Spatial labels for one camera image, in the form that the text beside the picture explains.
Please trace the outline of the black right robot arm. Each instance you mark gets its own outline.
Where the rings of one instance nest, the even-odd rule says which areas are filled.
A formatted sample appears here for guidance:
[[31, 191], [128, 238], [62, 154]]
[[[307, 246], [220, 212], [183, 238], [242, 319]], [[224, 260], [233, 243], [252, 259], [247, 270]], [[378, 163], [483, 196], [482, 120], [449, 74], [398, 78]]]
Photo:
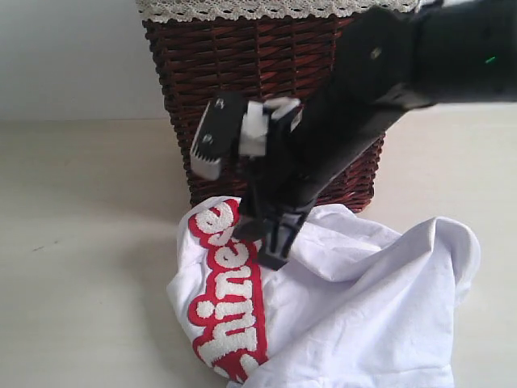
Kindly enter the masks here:
[[406, 113], [515, 99], [515, 2], [375, 6], [342, 29], [325, 82], [272, 125], [233, 234], [260, 241], [258, 263], [280, 269], [320, 193]]

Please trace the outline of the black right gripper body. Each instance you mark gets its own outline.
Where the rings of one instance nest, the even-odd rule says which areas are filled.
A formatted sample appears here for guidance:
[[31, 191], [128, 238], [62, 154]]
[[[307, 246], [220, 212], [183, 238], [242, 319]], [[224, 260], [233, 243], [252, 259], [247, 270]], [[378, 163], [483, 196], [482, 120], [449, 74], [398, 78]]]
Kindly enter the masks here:
[[414, 59], [410, 15], [373, 7], [335, 42], [333, 69], [297, 115], [277, 120], [242, 199], [253, 226], [299, 220], [336, 176], [407, 111], [395, 94]]

